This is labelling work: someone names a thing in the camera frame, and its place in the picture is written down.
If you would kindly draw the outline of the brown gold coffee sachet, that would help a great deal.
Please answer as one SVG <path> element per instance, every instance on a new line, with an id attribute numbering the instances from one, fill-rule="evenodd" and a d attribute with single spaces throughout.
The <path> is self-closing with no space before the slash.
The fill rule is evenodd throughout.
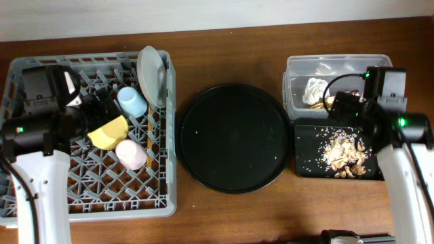
<path id="1" fill-rule="evenodd" d="M 351 94 L 352 96 L 359 96 L 359 91 L 358 90 L 352 90 L 352 91 L 348 91 L 348 94 Z M 325 98 L 325 105 L 328 109 L 331 109 L 334 100 L 335 100 L 336 96 L 328 96 Z M 324 108 L 324 104 L 322 102 L 322 99 L 320 99 L 317 103 L 315 103 L 314 105 L 311 105 L 309 108 L 311 109 L 321 109 Z"/>

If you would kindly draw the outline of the yellow bowl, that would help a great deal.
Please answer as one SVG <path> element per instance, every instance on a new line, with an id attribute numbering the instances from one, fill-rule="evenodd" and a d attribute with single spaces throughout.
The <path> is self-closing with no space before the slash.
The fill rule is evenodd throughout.
<path id="1" fill-rule="evenodd" d="M 95 147 L 102 150 L 112 150 L 120 141 L 126 139 L 128 131 L 128 122 L 123 115 L 120 115 L 102 127 L 88 133 L 87 136 Z"/>

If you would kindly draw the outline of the light blue cup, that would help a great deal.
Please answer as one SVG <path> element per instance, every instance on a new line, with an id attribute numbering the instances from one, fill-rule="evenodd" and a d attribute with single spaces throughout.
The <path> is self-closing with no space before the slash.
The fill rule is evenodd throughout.
<path id="1" fill-rule="evenodd" d="M 148 104 L 139 92 L 133 87 L 123 87 L 117 94 L 117 100 L 122 110 L 134 118 L 147 113 Z"/>

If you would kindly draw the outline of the white napkin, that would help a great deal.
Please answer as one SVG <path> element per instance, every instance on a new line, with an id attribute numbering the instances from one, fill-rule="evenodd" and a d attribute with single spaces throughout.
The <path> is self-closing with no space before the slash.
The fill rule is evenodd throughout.
<path id="1" fill-rule="evenodd" d="M 328 82 L 323 79 L 310 78 L 304 89 L 302 101 L 308 105 L 314 105 L 323 98 Z"/>

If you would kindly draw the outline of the food scraps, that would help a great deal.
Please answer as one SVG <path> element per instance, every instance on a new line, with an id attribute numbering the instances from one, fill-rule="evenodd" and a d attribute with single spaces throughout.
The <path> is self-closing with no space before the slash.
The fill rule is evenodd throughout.
<path id="1" fill-rule="evenodd" d="M 303 154 L 302 168 L 308 173 L 318 169 L 325 177 L 359 178 L 367 173 L 365 162 L 370 150 L 356 131 L 348 128 L 315 128 L 313 138 L 319 143 L 310 153 Z"/>

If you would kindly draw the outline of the pink cup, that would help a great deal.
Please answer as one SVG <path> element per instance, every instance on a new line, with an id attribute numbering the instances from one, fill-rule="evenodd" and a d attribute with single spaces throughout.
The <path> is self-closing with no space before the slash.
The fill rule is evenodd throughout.
<path id="1" fill-rule="evenodd" d="M 147 153 L 143 146 L 133 140 L 122 140 L 115 148 L 119 162 L 130 170 L 142 168 L 147 162 Z"/>

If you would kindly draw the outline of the white plate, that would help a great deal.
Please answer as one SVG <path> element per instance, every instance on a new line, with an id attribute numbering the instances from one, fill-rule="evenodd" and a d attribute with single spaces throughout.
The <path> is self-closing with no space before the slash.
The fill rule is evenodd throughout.
<path id="1" fill-rule="evenodd" d="M 154 107 L 166 106 L 166 68 L 152 46 L 142 49 L 137 59 L 138 83 L 146 100 Z"/>

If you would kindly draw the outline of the wooden chopstick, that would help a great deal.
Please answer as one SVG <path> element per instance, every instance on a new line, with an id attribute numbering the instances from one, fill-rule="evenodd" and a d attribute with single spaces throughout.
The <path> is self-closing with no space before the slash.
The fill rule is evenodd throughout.
<path id="1" fill-rule="evenodd" d="M 146 116 L 146 121 L 147 121 L 147 131 L 146 131 L 146 153 L 147 153 L 147 162 L 146 162 L 146 167 L 147 168 L 152 168 L 152 162 L 153 162 L 153 158 L 151 157 L 151 152 L 153 151 L 152 147 L 153 147 L 153 141 L 151 140 L 150 134 L 151 132 L 153 132 L 153 125 L 150 122 L 150 118 L 152 117 L 152 107 L 150 105 L 148 105 L 148 113 Z"/>

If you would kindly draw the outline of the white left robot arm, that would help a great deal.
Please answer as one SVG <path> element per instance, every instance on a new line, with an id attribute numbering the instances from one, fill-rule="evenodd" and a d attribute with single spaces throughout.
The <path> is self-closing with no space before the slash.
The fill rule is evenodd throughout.
<path id="1" fill-rule="evenodd" d="M 105 89 L 76 101 L 79 75 L 69 66 L 25 68 L 18 113 L 1 129 L 1 165 L 12 177 L 20 243 L 71 243 L 67 182 L 71 144 L 121 118 Z"/>

